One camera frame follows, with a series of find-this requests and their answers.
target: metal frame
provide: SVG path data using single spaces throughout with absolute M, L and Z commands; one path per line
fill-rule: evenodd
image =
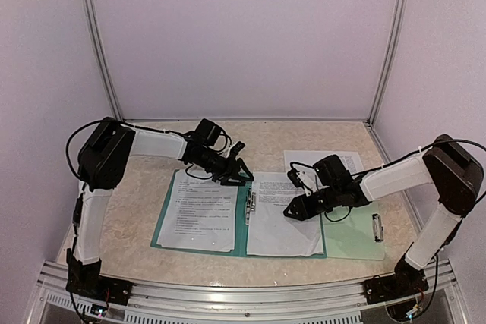
M 431 292 L 435 264 L 425 268 Z M 66 295 L 66 266 L 46 262 L 36 284 L 32 310 L 26 323 L 40 321 L 49 293 Z M 343 315 L 382 307 L 384 303 L 367 305 L 361 283 L 363 279 L 326 284 L 277 286 L 265 288 L 224 288 L 162 284 L 132 280 L 134 288 L 126 307 L 111 305 L 118 318 L 151 316 L 187 319 L 190 322 L 308 322 L 317 317 Z M 456 277 L 448 260 L 439 264 L 437 290 L 454 288 Z M 406 298 L 390 301 L 394 304 Z M 98 304 L 81 299 L 82 304 Z M 456 311 L 454 317 L 465 317 Z M 466 324 L 460 320 L 456 324 Z
M 90 31 L 90 38 L 93 44 L 93 51 L 96 57 L 96 63 L 98 64 L 103 88 L 106 93 L 106 97 L 109 102 L 110 109 L 113 116 L 118 120 L 125 120 L 122 107 L 116 96 L 115 87 L 112 82 L 112 78 L 109 73 L 108 63 L 106 61 L 105 51 L 101 41 L 99 33 L 98 23 L 96 21 L 96 12 L 94 0 L 83 0 L 84 10 L 87 18 L 88 29 Z M 393 59 L 396 53 L 396 47 L 399 41 L 399 33 L 402 27 L 403 15 L 405 13 L 406 0 L 396 0 L 395 8 L 393 11 L 392 28 L 390 36 L 388 38 L 387 50 L 385 53 L 385 59 L 380 71 L 380 79 L 378 81 L 377 91 L 374 95 L 371 111 L 366 121 L 371 127 L 377 119 L 378 112 L 383 101 L 385 90 L 387 88 L 388 79 L 390 77 L 390 71 L 393 65 Z M 275 119 L 275 118 L 250 118 L 251 120 L 263 120 L 263 119 Z M 325 120 L 325 121 L 365 121 L 363 118 L 293 118 L 295 120 Z M 128 121 L 171 121 L 176 119 L 127 119 Z
M 390 71 L 395 58 L 396 47 L 398 46 L 400 30 L 402 29 L 403 15 L 405 13 L 406 0 L 396 0 L 395 10 L 393 12 L 392 29 L 388 37 L 387 53 L 385 54 L 385 61 L 381 68 L 380 80 L 378 82 L 377 92 L 374 96 L 373 105 L 371 106 L 368 123 L 371 127 L 374 126 L 377 120 L 378 112 L 380 111 L 381 103 L 385 95 L 388 80 L 390 78 Z
M 467 310 L 467 306 L 465 305 L 464 295 L 462 295 L 459 284 L 456 282 L 451 287 L 446 288 L 445 293 L 453 321 L 464 324 L 471 323 L 469 312 Z
M 225 118 L 225 117 L 211 117 L 206 118 L 212 121 L 353 121 L 358 123 L 366 123 L 367 121 L 363 118 L 265 118 L 265 117 L 253 117 L 253 118 Z M 153 123 L 159 121 L 200 121 L 200 118 L 166 118 L 166 119 L 136 119 L 127 118 L 125 121 L 130 123 Z
M 96 63 L 98 64 L 101 81 L 103 83 L 103 88 L 105 89 L 106 97 L 108 98 L 109 107 L 112 110 L 113 116 L 121 121 L 123 120 L 122 108 L 120 107 L 120 103 L 116 97 L 115 88 L 108 70 L 108 64 L 106 63 L 105 51 L 101 42 L 101 36 L 99 35 L 98 23 L 96 22 L 94 1 L 83 0 L 83 5 L 88 30 L 90 31 L 91 42 L 93 44 L 93 51 L 96 57 Z

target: green clipboard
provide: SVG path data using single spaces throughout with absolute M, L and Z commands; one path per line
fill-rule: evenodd
M 238 196 L 236 200 L 235 209 L 235 249 L 229 252 L 212 252 L 208 250 L 188 250 L 182 248 L 167 248 L 162 247 L 157 243 L 157 239 L 162 228 L 162 223 L 166 217 L 167 208 L 169 206 L 170 197 L 172 195 L 172 188 L 174 185 L 175 173 L 167 190 L 166 198 L 162 210 L 157 220 L 156 228 L 153 233 L 150 246 L 153 248 L 160 248 L 164 250 L 177 250 L 181 252 L 213 254 L 217 256 L 231 256 L 231 257 L 252 257 L 265 258 L 265 256 L 247 255 L 246 247 L 248 242 L 248 226 L 245 224 L 246 213 L 246 199 L 248 196 L 248 189 L 250 184 L 238 188 Z M 323 253 L 314 254 L 312 256 L 296 256 L 296 257 L 281 257 L 281 258 L 348 258 L 358 260 L 382 260 L 384 258 L 383 243 L 376 243 L 374 241 L 374 233 L 372 228 L 372 215 L 378 213 L 378 206 L 372 203 L 368 206 L 359 209 L 353 209 L 347 219 L 339 223 L 328 222 L 323 216 L 320 217 L 321 232 L 323 235 Z M 342 216 L 342 210 L 336 209 L 328 216 L 336 220 Z M 278 259 L 280 257 L 272 256 L 271 258 Z

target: paper sheet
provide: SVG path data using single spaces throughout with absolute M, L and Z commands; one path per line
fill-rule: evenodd
M 286 218 L 283 210 L 302 194 L 284 173 L 254 174 L 256 208 L 250 214 L 247 255 L 311 256 L 323 253 L 319 216 L 305 222 Z
M 286 171 L 290 169 L 290 162 L 297 161 L 302 162 L 306 165 L 312 166 L 314 163 L 320 161 L 324 157 L 330 155 L 338 155 L 341 159 L 344 167 L 346 167 L 351 174 L 363 171 L 363 164 L 357 152 L 351 151 L 284 151 L 283 156 L 286 164 Z M 298 167 L 299 171 L 304 171 L 309 177 L 316 176 L 314 170 L 305 168 L 302 166 Z M 319 179 L 317 179 L 317 186 L 322 187 Z
M 201 170 L 191 172 L 205 177 Z M 235 249 L 238 187 L 197 180 L 178 171 L 157 243 L 166 248 L 229 252 Z

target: beige work surface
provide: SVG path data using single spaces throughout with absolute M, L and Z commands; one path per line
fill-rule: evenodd
M 356 151 L 364 168 L 382 163 L 365 126 L 359 122 L 218 121 L 234 141 L 246 147 L 241 157 L 251 171 L 284 172 L 285 149 Z M 175 131 L 193 130 L 197 122 L 144 124 Z M 101 239 L 102 273 L 130 279 L 186 285 L 274 286 L 335 282 L 393 271 L 415 237 L 398 194 L 379 202 L 384 226 L 385 259 L 341 260 L 236 258 L 150 247 L 172 174 L 179 161 L 131 157 L 109 201 Z M 58 261 L 65 262 L 66 239 Z

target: white enclosure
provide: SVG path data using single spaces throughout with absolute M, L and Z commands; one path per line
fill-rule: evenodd
M 385 159 L 442 133 L 486 144 L 486 0 L 0 0 L 0 9 L 0 180 L 2 199 L 18 202 L 0 215 L 0 283 L 17 289 L 0 298 L 0 321 L 18 321 L 71 219 L 62 144 L 110 109 L 126 120 L 363 121 Z M 426 221 L 437 193 L 409 196 Z M 482 203 L 443 255 L 474 324 L 486 318 L 485 220 Z
M 366 119 L 395 0 L 94 0 L 125 118 Z

